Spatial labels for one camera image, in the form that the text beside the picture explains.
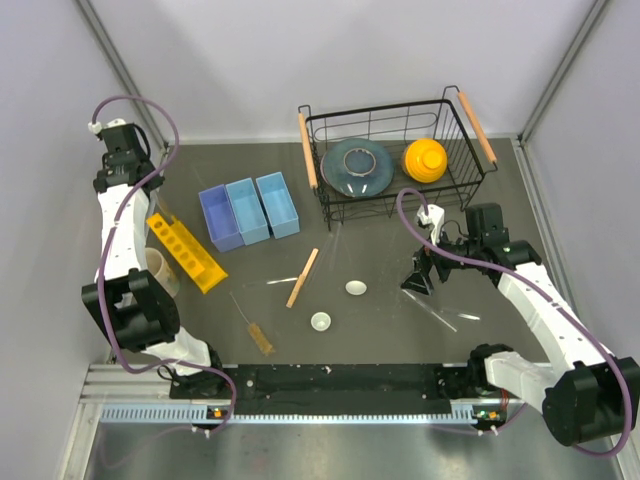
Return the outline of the long glass test tube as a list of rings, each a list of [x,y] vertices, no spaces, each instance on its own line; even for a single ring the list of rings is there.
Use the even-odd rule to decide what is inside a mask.
[[[431,315],[432,317],[434,317],[436,320],[440,321],[444,326],[446,326],[448,329],[450,329],[452,332],[457,333],[458,329],[456,327],[454,327],[452,324],[450,324],[444,317],[442,317],[439,313],[436,312],[436,310],[434,310],[431,306],[429,306],[428,304],[426,304],[424,301],[422,301],[420,298],[418,298],[416,295],[414,295],[411,291],[409,290],[402,290],[402,292],[412,301],[414,302],[416,305],[418,305],[421,309],[423,309],[425,312],[427,312],[429,315]]]

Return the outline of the short glass test tube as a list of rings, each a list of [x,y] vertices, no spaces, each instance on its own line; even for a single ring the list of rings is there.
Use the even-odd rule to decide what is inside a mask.
[[[467,321],[479,322],[481,320],[481,316],[475,313],[470,313],[466,311],[451,309],[451,308],[443,308],[441,312],[447,316],[455,317]]]

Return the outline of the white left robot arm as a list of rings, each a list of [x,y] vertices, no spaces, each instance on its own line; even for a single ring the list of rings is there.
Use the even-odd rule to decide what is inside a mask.
[[[219,356],[181,326],[174,298],[148,266],[150,194],[164,179],[137,185],[154,170],[146,134],[123,119],[92,123],[89,129],[106,151],[93,181],[102,214],[102,257],[94,282],[81,290],[85,308],[116,348],[158,360],[158,374],[170,381],[172,398],[227,392]]]

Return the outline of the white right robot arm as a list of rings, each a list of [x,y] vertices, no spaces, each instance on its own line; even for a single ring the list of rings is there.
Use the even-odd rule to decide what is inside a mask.
[[[467,233],[452,241],[444,231],[443,209],[419,207],[417,222],[405,225],[421,246],[403,288],[432,294],[432,271],[441,282],[457,269],[487,276],[516,308],[550,366],[539,367],[503,344],[482,344],[467,363],[469,388],[481,396],[501,389],[520,398],[564,446],[580,450],[585,442],[616,435],[618,442],[602,455],[620,453],[637,418],[638,364],[614,356],[577,319],[533,247],[510,239],[499,205],[475,205],[465,215]]]

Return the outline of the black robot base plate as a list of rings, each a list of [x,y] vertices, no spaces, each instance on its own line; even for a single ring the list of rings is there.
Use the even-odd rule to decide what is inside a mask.
[[[224,369],[235,413],[445,413],[458,399],[497,398],[465,366],[444,364],[241,364]]]

